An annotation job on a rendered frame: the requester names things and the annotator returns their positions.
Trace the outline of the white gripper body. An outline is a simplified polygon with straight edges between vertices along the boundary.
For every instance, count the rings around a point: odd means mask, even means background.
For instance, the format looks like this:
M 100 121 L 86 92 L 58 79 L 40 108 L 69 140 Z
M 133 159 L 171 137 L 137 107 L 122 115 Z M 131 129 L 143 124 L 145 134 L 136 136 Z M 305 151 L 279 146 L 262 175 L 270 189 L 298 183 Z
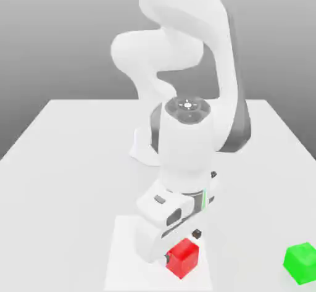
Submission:
M 168 227 L 158 227 L 144 215 L 136 215 L 134 248 L 143 261 L 153 263 L 165 255 L 195 229 L 202 231 L 206 224 L 206 213 L 199 212 L 183 218 Z

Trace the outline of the small red cube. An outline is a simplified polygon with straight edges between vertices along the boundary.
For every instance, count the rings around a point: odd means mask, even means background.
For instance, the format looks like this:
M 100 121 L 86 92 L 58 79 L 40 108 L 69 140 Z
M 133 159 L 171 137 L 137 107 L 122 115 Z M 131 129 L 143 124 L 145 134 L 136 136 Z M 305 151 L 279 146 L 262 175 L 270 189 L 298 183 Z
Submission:
M 170 262 L 166 264 L 166 268 L 179 279 L 184 278 L 198 264 L 199 246 L 188 238 L 181 240 L 169 251 L 172 256 Z

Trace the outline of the small green cube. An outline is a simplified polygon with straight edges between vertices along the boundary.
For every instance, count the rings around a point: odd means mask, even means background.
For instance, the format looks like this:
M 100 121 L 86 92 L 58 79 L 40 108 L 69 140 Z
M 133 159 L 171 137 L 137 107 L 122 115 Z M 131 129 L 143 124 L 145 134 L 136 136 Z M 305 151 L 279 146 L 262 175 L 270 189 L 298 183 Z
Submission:
M 309 242 L 288 247 L 283 267 L 298 285 L 316 281 L 316 248 Z

